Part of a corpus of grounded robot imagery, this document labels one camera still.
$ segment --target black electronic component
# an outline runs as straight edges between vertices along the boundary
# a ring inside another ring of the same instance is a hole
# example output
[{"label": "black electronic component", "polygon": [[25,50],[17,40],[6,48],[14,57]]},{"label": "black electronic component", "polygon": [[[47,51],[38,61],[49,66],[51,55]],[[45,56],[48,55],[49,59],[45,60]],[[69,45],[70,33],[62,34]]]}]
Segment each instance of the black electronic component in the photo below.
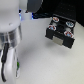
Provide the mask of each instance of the black electronic component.
[{"label": "black electronic component", "polygon": [[53,13],[52,20],[49,25],[56,24],[56,30],[51,30],[47,28],[46,37],[56,42],[57,38],[59,38],[62,45],[72,48],[74,43],[74,27],[76,24],[76,10],[75,6],[70,5],[68,3],[60,3]]}]

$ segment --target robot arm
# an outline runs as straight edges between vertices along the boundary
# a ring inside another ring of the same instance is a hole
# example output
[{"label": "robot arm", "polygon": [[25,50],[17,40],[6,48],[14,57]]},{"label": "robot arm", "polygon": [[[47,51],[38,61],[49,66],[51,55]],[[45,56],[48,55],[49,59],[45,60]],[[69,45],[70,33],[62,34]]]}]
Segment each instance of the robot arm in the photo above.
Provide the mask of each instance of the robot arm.
[{"label": "robot arm", "polygon": [[42,0],[19,0],[19,3],[20,9],[35,13],[39,10]]},{"label": "robot arm", "polygon": [[41,3],[42,0],[0,0],[0,50],[3,50],[6,43],[10,48],[7,48],[6,55],[3,52],[0,56],[0,84],[15,84],[15,48],[21,40],[19,9],[34,13],[38,11]]}]

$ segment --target gray surface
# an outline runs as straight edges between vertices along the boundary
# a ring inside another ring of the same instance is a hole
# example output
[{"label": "gray surface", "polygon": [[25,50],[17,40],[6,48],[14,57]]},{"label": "gray surface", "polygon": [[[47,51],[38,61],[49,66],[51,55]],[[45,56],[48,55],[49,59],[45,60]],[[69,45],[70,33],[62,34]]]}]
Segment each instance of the gray surface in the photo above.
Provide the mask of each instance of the gray surface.
[{"label": "gray surface", "polygon": [[21,74],[16,84],[84,84],[84,27],[76,24],[72,49],[45,38],[51,19],[22,22]]}]

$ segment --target white table surface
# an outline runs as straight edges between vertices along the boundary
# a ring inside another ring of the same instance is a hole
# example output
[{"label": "white table surface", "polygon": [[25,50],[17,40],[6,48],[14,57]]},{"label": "white table surface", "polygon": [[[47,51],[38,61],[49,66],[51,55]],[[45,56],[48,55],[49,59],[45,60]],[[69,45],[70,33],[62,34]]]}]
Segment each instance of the white table surface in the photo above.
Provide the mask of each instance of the white table surface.
[{"label": "white table surface", "polygon": [[45,38],[51,18],[22,22],[21,75],[16,84],[84,84],[84,27],[76,24],[72,49]]}]

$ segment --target blue light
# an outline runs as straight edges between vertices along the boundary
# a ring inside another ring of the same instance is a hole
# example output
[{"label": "blue light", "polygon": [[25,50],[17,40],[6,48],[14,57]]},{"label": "blue light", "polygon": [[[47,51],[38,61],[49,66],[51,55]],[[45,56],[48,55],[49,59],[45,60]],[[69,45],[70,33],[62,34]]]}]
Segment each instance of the blue light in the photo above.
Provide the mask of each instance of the blue light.
[{"label": "blue light", "polygon": [[33,20],[34,18],[33,18],[33,13],[32,13],[32,20]]}]

